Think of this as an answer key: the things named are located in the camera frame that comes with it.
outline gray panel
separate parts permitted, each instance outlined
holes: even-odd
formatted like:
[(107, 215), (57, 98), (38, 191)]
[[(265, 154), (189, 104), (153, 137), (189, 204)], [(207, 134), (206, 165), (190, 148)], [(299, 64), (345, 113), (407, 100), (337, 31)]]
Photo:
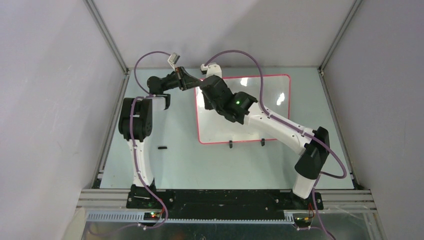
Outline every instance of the gray panel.
[(324, 77), (389, 239), (422, 239), (424, 1), (364, 1)]
[[(95, 3), (125, 63), (150, 51), (176, 52), (197, 67), (218, 52), (238, 49), (263, 66), (318, 66), (354, 0), (104, 1)], [(144, 66), (166, 68), (160, 57)], [(230, 55), (225, 66), (252, 66)]]
[(0, 238), (61, 239), (123, 73), (84, 2), (0, 2)]

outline small black object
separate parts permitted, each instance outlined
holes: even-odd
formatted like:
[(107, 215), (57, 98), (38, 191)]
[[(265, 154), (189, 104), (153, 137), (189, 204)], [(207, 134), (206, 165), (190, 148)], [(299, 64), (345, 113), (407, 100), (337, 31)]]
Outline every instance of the small black object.
[[(131, 139), (130, 136), (130, 114), (131, 105), (134, 98), (124, 98), (122, 102), (122, 110), (119, 116), (118, 130), (127, 141)], [(132, 132), (135, 140), (142, 142), (144, 138), (150, 136), (152, 133), (152, 99), (145, 98), (137, 101), (134, 106), (134, 116), (132, 118)]]
[[(149, 189), (160, 196), (168, 209), (172, 209), (173, 203), (170, 199), (174, 199), (175, 194), (172, 191), (157, 191), (155, 181), (148, 186)], [(162, 205), (154, 198), (144, 187), (138, 187), (135, 184), (131, 185), (128, 198), (126, 200), (127, 209), (162, 209)]]
[(294, 219), (294, 223), (299, 227), (299, 228), (307, 228), (309, 227), (312, 222), (311, 221), (306, 221), (304, 218), (302, 219)]
[[(329, 132), (325, 128), (320, 126), (313, 133), (315, 138), (330, 147)], [(300, 156), (294, 169), (303, 177), (315, 180), (320, 175), (328, 156), (329, 152), (321, 144), (311, 140), (309, 144), (305, 144), (305, 151)]]
[(161, 219), (161, 213), (160, 212), (153, 212), (153, 214), (151, 214), (150, 212), (144, 213), (143, 220), (156, 220), (156, 221), (158, 221), (159, 219)]

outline white connector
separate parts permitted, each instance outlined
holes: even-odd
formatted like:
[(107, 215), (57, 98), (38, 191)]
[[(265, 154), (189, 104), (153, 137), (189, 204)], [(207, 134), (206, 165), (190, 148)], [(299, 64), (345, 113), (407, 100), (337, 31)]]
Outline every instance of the white connector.
[(171, 66), (172, 70), (175, 70), (175, 64), (177, 64), (178, 59), (180, 59), (180, 55), (176, 54), (175, 52), (173, 52), (168, 57), (168, 63)]

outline aluminum frame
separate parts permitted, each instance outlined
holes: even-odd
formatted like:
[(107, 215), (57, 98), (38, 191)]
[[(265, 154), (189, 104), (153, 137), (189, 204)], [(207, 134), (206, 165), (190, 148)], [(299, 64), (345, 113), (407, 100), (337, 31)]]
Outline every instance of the aluminum frame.
[[(101, 155), (97, 162), (97, 168), (95, 169), (94, 176), (90, 186), (93, 186), (93, 183), (96, 180), (101, 180), (103, 175), (103, 169), (106, 164), (106, 158), (109, 153), (110, 145), (112, 142), (112, 137), (115, 131), (117, 124), (117, 119), (121, 110), (122, 101), (125, 96), (125, 91), (127, 89), (127, 84), (129, 81), (129, 69), (119, 52), (119, 49), (112, 38), (99, 10), (96, 7), (94, 0), (84, 0), (90, 14), (93, 17), (96, 25), (99, 28), (100, 33), (104, 37), (107, 45), (112, 51), (114, 57), (116, 58), (119, 66), (121, 67), (123, 73), (125, 74), (124, 80), (119, 90), (119, 95), (115, 104), (114, 113), (111, 116), (109, 123), (109, 131), (104, 140), (103, 149)], [(359, 9), (362, 0), (355, 0), (352, 4), (349, 13), (347, 14), (344, 22), (342, 23), (337, 35), (335, 36), (333, 42), (331, 43), (330, 48), (328, 49), (324, 59), (322, 60), (319, 68), (318, 74), (320, 75), (321, 84), (327, 98), (328, 106), (336, 126), (337, 134), (342, 145), (342, 150), (348, 164), (349, 172), (351, 176), (354, 177), (355, 170), (353, 169), (352, 163), (349, 159), (348, 152), (346, 150), (345, 141), (343, 135), (341, 134), (340, 126), (337, 120), (337, 115), (331, 101), (329, 91), (324, 79), (324, 72), (327, 63), (329, 62), (334, 50), (339, 44), (341, 38), (346, 32), (347, 27), (351, 23), (353, 17), (355, 16), (357, 10)], [(126, 209), (127, 197), (129, 189), (83, 189), (81, 191), (76, 209), (85, 208), (89, 213), (98, 213), (98, 212), (108, 212), (108, 213), (140, 213), (145, 211), (151, 211), (151, 209)], [(322, 201), (324, 204), (324, 210), (321, 210), (321, 213), (330, 214), (330, 213), (362, 213), (364, 220), (368, 223), (367, 229), (370, 236), (370, 239), (387, 239), (380, 218), (377, 213), (377, 208), (374, 203), (371, 191), (369, 190), (318, 190), (321, 193)], [(287, 215), (306, 213), (305, 210), (287, 210), (284, 211)], [(177, 223), (190, 223), (189, 219), (176, 219), (174, 222)]]

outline whiteboard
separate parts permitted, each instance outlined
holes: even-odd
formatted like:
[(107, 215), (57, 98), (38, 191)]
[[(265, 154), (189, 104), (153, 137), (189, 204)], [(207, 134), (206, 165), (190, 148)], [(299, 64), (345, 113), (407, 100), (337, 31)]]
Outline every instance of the whiteboard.
[[(223, 79), (233, 93), (245, 92), (259, 100), (259, 95), (257, 94), (260, 91), (261, 78), (259, 76), (236, 76), (224, 77)], [(283, 117), (289, 118), (290, 76), (287, 74), (266, 75), (263, 80), (266, 83), (264, 87), (278, 90), (272, 102), (283, 112)], [(229, 141), (234, 143), (255, 142), (261, 139), (275, 140), (271, 135), (256, 128), (242, 125), (238, 122), (230, 122), (216, 111), (205, 109), (204, 96), (199, 87), (196, 87), (194, 94), (197, 136), (201, 144), (225, 144)]]

